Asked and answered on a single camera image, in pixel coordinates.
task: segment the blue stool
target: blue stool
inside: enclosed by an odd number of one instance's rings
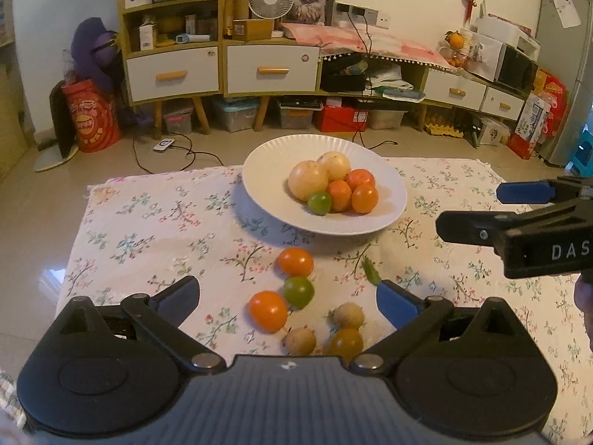
[[[580,134],[570,161],[582,177],[593,177],[593,135],[586,130]]]

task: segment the black cable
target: black cable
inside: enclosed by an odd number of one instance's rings
[[[192,164],[194,164],[194,162],[196,161],[196,156],[198,154],[210,155],[210,156],[214,157],[220,163],[220,165],[222,167],[224,167],[224,164],[222,163],[222,160],[216,154],[211,154],[210,152],[194,151],[193,150],[193,142],[192,142],[192,139],[190,139],[188,136],[183,135],[183,134],[179,134],[177,132],[169,132],[169,133],[170,134],[173,134],[173,135],[182,136],[183,138],[188,139],[188,142],[189,142],[189,149],[186,148],[186,147],[179,146],[179,145],[170,145],[168,147],[170,149],[177,149],[179,151],[185,151],[186,152],[185,157],[187,157],[189,155],[192,156],[192,161],[189,164],[187,164],[183,169],[179,169],[178,172],[182,172],[182,171],[186,170],[188,167],[190,167]],[[140,161],[138,160],[138,154],[136,152],[136,133],[133,133],[132,134],[132,149],[134,151],[134,159],[136,160],[136,164],[138,165],[138,167],[140,167],[140,169],[142,169],[144,172],[147,172],[149,174],[154,174],[154,172],[151,172],[146,167],[142,166],[140,164]]]
[[[365,28],[365,33],[367,34],[367,37],[368,37],[368,39],[369,39],[369,45],[370,45],[370,46],[367,46],[367,42],[365,42],[365,40],[363,39],[362,35],[361,35],[361,34],[360,34],[360,32],[358,31],[358,28],[357,28],[357,26],[354,24],[354,21],[352,21],[352,18],[351,18],[351,16],[350,16],[350,13],[347,13],[347,15],[348,15],[348,19],[350,20],[350,23],[351,23],[351,24],[352,24],[352,26],[354,27],[354,30],[357,32],[358,38],[360,38],[360,39],[361,39],[361,41],[362,41],[362,44],[363,44],[363,45],[364,45],[364,47],[365,47],[365,50],[366,50],[366,52],[367,52],[367,64],[368,64],[368,63],[369,63],[369,61],[370,61],[370,59],[371,59],[371,52],[372,52],[372,37],[371,37],[371,34],[369,33],[369,23],[368,23],[368,21],[367,21],[367,17],[366,17],[366,15],[363,15],[363,16],[362,16],[362,17],[365,19],[365,27],[366,27],[366,28]],[[371,90],[371,92],[372,92],[372,80],[371,80],[371,76],[370,76],[370,75],[368,75],[367,77],[368,77],[368,78],[367,78],[367,82],[369,83],[369,88],[370,88],[370,90]],[[370,100],[371,100],[371,95],[369,95],[369,96],[365,96],[365,91],[364,91],[364,90],[363,90],[363,91],[361,91],[361,101],[362,101],[362,103],[369,103],[369,101],[370,101]],[[381,142],[380,144],[374,145],[373,147],[367,147],[367,145],[365,144],[365,141],[364,141],[364,139],[362,138],[362,125],[359,125],[359,126],[358,126],[358,129],[356,130],[356,132],[354,133],[354,135],[353,135],[353,137],[352,137],[352,142],[354,142],[354,141],[356,140],[356,138],[357,138],[357,134],[358,134],[358,135],[360,136],[360,138],[361,138],[361,144],[362,144],[362,146],[363,146],[365,149],[369,149],[370,151],[371,151],[371,150],[373,150],[373,149],[376,149],[377,147],[380,147],[380,146],[382,146],[382,145],[385,145],[385,144],[393,144],[393,145],[398,145],[398,143],[397,143],[397,142],[395,142],[395,141],[383,141],[383,142]]]

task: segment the table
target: table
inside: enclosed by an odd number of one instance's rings
[[[375,288],[362,270],[368,256],[384,278],[421,298],[440,294],[460,306],[501,296],[513,307],[556,373],[558,400],[544,432],[555,443],[593,428],[593,353],[574,306],[576,275],[509,280],[490,248],[444,243],[435,219],[448,209],[526,211],[503,206],[503,180],[479,161],[388,159],[408,190],[408,204],[392,226],[363,237],[312,235],[267,215],[247,196],[241,167],[113,179],[91,188],[66,270],[58,311],[73,296],[117,304],[132,293],[151,295],[185,275],[201,284],[197,310],[181,329],[230,362],[237,353],[284,354],[282,338],[259,332],[245,305],[258,291],[279,290],[274,262],[299,246],[315,259],[315,297],[290,314],[286,329],[314,329],[318,348],[333,331],[327,316],[353,301],[363,307],[365,347],[393,331],[379,313]]]

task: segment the paper on refrigerator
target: paper on refrigerator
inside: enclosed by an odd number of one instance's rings
[[[554,0],[554,6],[560,16],[563,28],[572,28],[574,26],[580,26],[579,12],[576,11],[574,1],[572,0]]]

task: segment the pink cloth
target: pink cloth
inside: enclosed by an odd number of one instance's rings
[[[337,26],[301,25],[300,23],[283,23],[286,35],[294,38],[299,45],[320,47],[321,55],[339,55],[348,52],[366,53],[370,49],[365,26],[358,26],[358,32],[353,28],[339,28]],[[379,57],[409,60],[452,70],[443,56],[434,50],[412,40],[402,40],[381,28],[369,27],[372,38],[371,54]]]

